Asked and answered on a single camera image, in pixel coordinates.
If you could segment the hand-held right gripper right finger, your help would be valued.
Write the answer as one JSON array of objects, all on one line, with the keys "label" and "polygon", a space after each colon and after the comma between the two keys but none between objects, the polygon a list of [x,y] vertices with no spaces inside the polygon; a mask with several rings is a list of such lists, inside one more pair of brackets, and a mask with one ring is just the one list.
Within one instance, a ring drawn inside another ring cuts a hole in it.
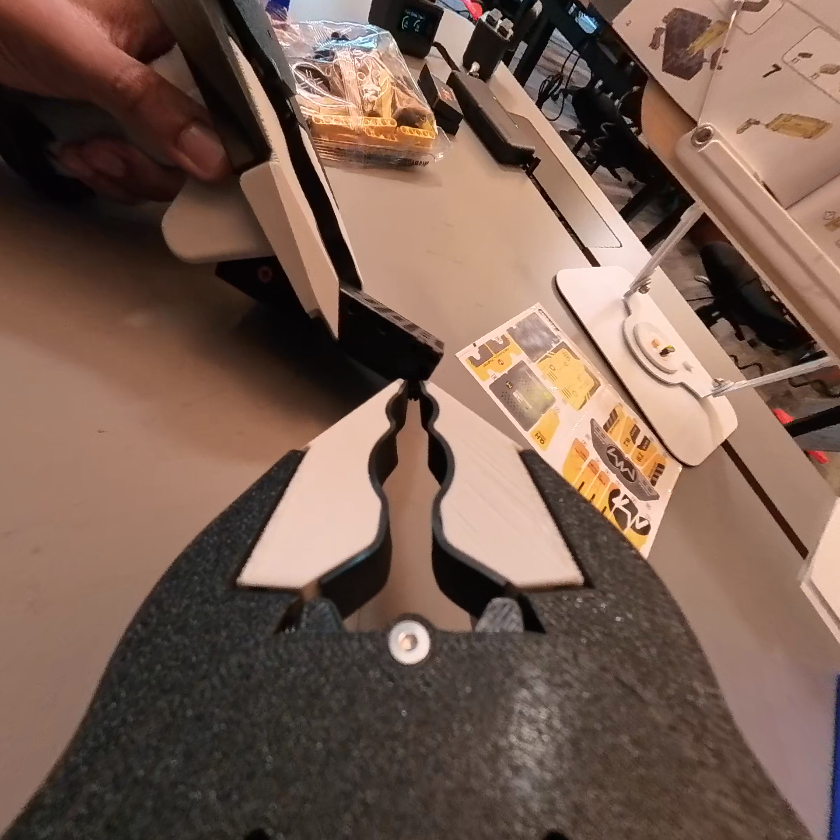
[{"label": "hand-held right gripper right finger", "polygon": [[447,555],[514,587],[584,582],[523,456],[527,452],[435,384],[420,386],[427,464],[438,483],[434,534]]}]

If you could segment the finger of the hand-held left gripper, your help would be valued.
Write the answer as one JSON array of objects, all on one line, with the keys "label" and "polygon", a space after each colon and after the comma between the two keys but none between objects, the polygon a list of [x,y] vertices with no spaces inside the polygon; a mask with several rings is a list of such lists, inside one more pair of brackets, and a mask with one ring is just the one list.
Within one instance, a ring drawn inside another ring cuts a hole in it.
[{"label": "finger of the hand-held left gripper", "polygon": [[295,96],[280,90],[278,104],[271,101],[234,36],[226,37],[226,59],[238,94],[228,155],[246,203],[305,311],[342,340],[340,270],[319,223],[337,223],[339,245],[348,243],[307,121]]},{"label": "finger of the hand-held left gripper", "polygon": [[189,181],[164,214],[165,243],[181,261],[268,307],[299,307],[300,196],[281,175]]}]

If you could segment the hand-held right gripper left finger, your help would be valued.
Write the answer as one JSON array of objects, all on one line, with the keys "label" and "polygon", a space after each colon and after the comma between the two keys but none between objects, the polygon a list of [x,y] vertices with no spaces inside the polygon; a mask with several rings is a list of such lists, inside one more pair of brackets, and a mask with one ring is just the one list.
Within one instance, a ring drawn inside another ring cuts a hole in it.
[{"label": "hand-held right gripper left finger", "polygon": [[372,546],[382,499],[370,472],[374,446],[391,430],[389,384],[315,437],[257,538],[237,584],[306,587]]}]

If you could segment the black perforated block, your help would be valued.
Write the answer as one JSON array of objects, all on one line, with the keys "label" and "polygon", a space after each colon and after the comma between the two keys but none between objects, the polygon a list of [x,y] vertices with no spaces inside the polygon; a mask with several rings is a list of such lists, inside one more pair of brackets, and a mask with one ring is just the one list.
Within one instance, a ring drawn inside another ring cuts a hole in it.
[{"label": "black perforated block", "polygon": [[388,382],[428,381],[445,354],[442,340],[347,285],[339,287],[338,344]]}]

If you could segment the person's left hand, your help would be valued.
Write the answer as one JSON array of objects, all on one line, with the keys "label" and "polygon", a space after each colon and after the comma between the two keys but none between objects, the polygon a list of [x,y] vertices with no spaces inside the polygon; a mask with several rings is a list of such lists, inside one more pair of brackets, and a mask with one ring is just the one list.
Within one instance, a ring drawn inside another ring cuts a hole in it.
[{"label": "person's left hand", "polygon": [[52,154],[64,174],[119,202],[171,201],[187,177],[230,173],[204,106],[150,65],[173,45],[152,2],[1,2],[2,86],[114,118],[126,140],[98,136]]}]

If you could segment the yellow grey sticker sheet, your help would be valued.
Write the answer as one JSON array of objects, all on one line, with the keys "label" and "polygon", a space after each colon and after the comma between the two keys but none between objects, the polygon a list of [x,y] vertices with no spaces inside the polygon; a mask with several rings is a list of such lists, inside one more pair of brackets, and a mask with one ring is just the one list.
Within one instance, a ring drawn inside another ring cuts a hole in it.
[{"label": "yellow grey sticker sheet", "polygon": [[545,308],[458,360],[540,456],[647,558],[681,464]]}]

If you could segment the bag of yellow parts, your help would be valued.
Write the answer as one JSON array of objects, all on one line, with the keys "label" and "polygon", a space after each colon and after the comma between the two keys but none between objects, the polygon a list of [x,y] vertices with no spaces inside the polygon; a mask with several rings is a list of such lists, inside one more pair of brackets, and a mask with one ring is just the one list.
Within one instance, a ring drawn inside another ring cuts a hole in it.
[{"label": "bag of yellow parts", "polygon": [[391,34],[370,24],[269,20],[324,160],[409,167],[446,156],[448,137]]}]

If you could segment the black device with display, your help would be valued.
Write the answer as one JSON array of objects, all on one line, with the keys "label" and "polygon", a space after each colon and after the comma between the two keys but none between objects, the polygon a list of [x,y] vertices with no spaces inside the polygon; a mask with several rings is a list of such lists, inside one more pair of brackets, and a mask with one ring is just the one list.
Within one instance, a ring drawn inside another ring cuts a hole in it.
[{"label": "black device with display", "polygon": [[389,32],[405,56],[425,58],[444,9],[430,1],[372,1],[368,21]]}]

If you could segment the black box red label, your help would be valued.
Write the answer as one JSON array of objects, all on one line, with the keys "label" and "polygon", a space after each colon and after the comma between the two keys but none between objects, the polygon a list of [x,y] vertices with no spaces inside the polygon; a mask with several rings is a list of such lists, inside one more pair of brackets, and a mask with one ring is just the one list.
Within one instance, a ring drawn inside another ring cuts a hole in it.
[{"label": "black box red label", "polygon": [[464,115],[452,88],[440,80],[428,64],[423,64],[417,85],[432,110],[436,125],[447,135],[454,137],[459,131]]}]

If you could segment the white wooden book stand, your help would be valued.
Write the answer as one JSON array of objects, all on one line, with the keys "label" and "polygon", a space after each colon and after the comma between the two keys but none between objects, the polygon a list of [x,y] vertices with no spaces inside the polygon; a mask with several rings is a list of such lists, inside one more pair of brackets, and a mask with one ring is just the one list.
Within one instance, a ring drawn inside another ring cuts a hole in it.
[{"label": "white wooden book stand", "polygon": [[[695,202],[656,255],[632,270],[562,269],[554,284],[669,453],[698,466],[737,428],[728,395],[742,385],[699,361],[655,301],[654,273],[704,212],[769,265],[771,288],[838,361],[838,177],[786,208],[711,124],[695,122],[675,153]],[[655,358],[654,339],[676,352]]]}]

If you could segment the black power strip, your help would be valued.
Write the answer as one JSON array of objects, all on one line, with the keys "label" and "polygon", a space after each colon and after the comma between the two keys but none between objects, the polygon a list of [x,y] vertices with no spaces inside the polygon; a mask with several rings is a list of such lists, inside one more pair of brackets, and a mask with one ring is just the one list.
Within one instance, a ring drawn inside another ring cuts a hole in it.
[{"label": "black power strip", "polygon": [[448,76],[464,120],[499,165],[530,170],[537,160],[533,143],[504,109],[488,83],[462,70]]}]

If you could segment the black holder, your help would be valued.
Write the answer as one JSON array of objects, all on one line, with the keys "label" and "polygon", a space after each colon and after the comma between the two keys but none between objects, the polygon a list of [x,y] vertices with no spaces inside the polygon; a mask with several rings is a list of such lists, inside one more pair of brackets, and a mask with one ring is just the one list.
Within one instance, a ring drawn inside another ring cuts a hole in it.
[{"label": "black holder", "polygon": [[513,23],[501,10],[486,11],[476,21],[461,66],[470,76],[488,81],[511,48],[512,35]]}]

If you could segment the white paper document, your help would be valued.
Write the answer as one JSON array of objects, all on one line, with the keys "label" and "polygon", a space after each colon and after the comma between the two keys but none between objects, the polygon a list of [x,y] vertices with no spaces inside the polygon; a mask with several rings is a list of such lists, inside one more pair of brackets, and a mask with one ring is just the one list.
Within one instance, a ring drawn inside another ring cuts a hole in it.
[{"label": "white paper document", "polygon": [[839,643],[839,499],[835,499],[801,576],[801,591]]}]

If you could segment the black office chair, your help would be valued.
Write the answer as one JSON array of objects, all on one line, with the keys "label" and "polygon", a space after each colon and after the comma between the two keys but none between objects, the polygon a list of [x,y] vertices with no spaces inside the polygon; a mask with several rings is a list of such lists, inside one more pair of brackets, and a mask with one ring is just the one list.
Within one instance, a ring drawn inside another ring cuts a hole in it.
[{"label": "black office chair", "polygon": [[668,175],[658,157],[642,138],[642,99],[647,84],[645,76],[624,78],[618,89],[596,75],[583,84],[574,84],[573,72],[560,70],[539,85],[537,105],[549,100],[561,107],[571,106],[576,128],[569,131],[576,138],[573,154],[585,150],[581,158],[593,174],[604,169],[614,177],[624,170],[643,188],[664,189]]},{"label": "black office chair", "polygon": [[786,308],[765,289],[760,276],[729,243],[714,241],[700,248],[710,300],[696,315],[711,329],[720,320],[744,341],[743,328],[774,351],[793,351],[811,341]]}]

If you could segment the instruction booklet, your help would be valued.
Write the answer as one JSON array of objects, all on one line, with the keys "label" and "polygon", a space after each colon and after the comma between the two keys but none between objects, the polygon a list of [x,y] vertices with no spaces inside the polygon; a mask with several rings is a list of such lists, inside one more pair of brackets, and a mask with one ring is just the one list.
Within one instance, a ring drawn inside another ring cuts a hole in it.
[{"label": "instruction booklet", "polygon": [[612,25],[792,207],[838,177],[839,2],[633,1]]}]

